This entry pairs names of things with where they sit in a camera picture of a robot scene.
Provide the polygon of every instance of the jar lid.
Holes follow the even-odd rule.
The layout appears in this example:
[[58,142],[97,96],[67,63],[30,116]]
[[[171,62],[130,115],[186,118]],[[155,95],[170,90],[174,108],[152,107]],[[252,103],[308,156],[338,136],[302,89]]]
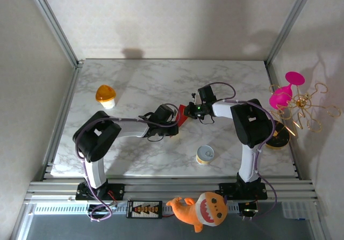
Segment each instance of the jar lid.
[[102,85],[98,88],[96,93],[96,100],[98,102],[105,102],[112,100],[116,97],[114,89],[108,85]]

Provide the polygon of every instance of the purple cable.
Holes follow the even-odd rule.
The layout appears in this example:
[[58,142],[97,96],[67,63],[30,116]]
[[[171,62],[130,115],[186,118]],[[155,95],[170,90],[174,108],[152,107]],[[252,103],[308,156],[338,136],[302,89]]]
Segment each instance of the purple cable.
[[[102,221],[102,220],[106,220],[106,219],[110,218],[110,217],[112,216],[112,209],[110,208],[109,205],[107,205],[104,201],[102,201],[102,200],[96,195],[95,191],[94,191],[93,188],[91,187],[90,179],[88,178],[88,174],[87,174],[87,170],[86,170],[86,164],[85,164],[86,160],[85,160],[84,157],[82,157],[82,156],[79,155],[79,148],[78,148],[78,146],[79,146],[79,142],[80,142],[81,136],[82,136],[88,129],[90,129],[92,126],[94,126],[95,124],[97,124],[97,123],[99,123],[99,122],[102,122],[102,121],[108,121],[108,120],[111,120],[111,121],[118,121],[118,122],[121,122],[121,121],[123,121],[123,122],[140,122],[140,123],[147,123],[147,124],[156,125],[156,126],[160,126],[160,127],[172,127],[172,126],[178,125],[178,122],[179,122],[179,120],[180,120],[180,118],[181,118],[181,114],[180,114],[180,111],[179,111],[178,107],[177,107],[176,105],[174,105],[174,104],[171,104],[171,103],[165,103],[165,105],[174,107],[174,108],[177,110],[177,112],[178,112],[178,119],[177,119],[174,123],[172,123],[171,125],[161,125],[161,124],[159,124],[159,123],[154,123],[154,122],[150,122],[150,121],[146,121],[146,120],[142,120],[142,119],[135,119],[135,118],[115,118],[115,117],[99,118],[99,119],[97,119],[97,120],[95,120],[95,121],[92,121],[91,123],[87,124],[87,125],[80,131],[80,133],[78,134],[78,136],[76,137],[76,139],[75,139],[75,152],[76,152],[76,156],[81,160],[81,162],[82,162],[82,164],[83,164],[83,168],[84,168],[84,171],[85,171],[86,183],[87,183],[88,188],[89,188],[89,190],[91,191],[93,197],[94,197],[97,201],[99,201],[99,202],[101,203],[100,205],[96,206],[96,207],[91,211],[91,214],[90,214],[91,221],[94,221],[94,220],[95,220],[95,221],[100,222],[100,221]],[[94,219],[94,218],[93,218],[93,213],[94,213],[97,209],[99,209],[99,208],[101,208],[101,207],[104,207],[105,209],[107,209],[107,210],[109,211],[109,213],[108,213],[106,216],[104,216],[104,217],[102,217],[102,218],[100,218],[100,219]]]
[[274,132],[275,132],[275,129],[276,129],[276,126],[275,126],[275,122],[274,122],[274,118],[273,116],[267,111],[265,110],[263,107],[255,104],[255,103],[252,103],[252,102],[249,102],[249,101],[243,101],[243,100],[229,100],[228,98],[225,98],[224,99],[225,102],[228,102],[228,103],[246,103],[248,105],[251,105],[251,106],[254,106],[258,109],[260,109],[261,111],[263,111],[267,117],[271,120],[271,123],[273,125],[273,129],[269,135],[269,137],[267,137],[259,146],[258,146],[258,149],[257,149],[257,153],[256,153],[256,157],[254,159],[254,170],[255,172],[257,173],[257,175],[267,184],[270,186],[270,188],[272,189],[273,193],[274,193],[274,196],[275,196],[275,202],[274,202],[274,205],[265,213],[263,213],[262,215],[259,215],[257,217],[262,217],[262,216],[265,216],[267,215],[269,212],[271,212],[277,205],[277,193],[276,193],[276,190],[274,189],[274,187],[272,186],[272,184],[270,182],[268,182],[259,172],[258,172],[258,168],[257,168],[257,161],[258,161],[258,156],[261,152],[261,149],[263,147],[263,145],[265,143],[267,143],[274,135]]
[[210,86],[210,85],[213,85],[213,84],[224,84],[224,85],[227,85],[229,87],[232,88],[233,90],[233,96],[229,97],[229,98],[225,98],[225,99],[233,99],[236,95],[237,95],[237,91],[235,90],[235,88],[233,86],[231,86],[229,83],[224,83],[224,82],[214,82],[214,83],[209,83],[203,87],[206,87],[206,86]]

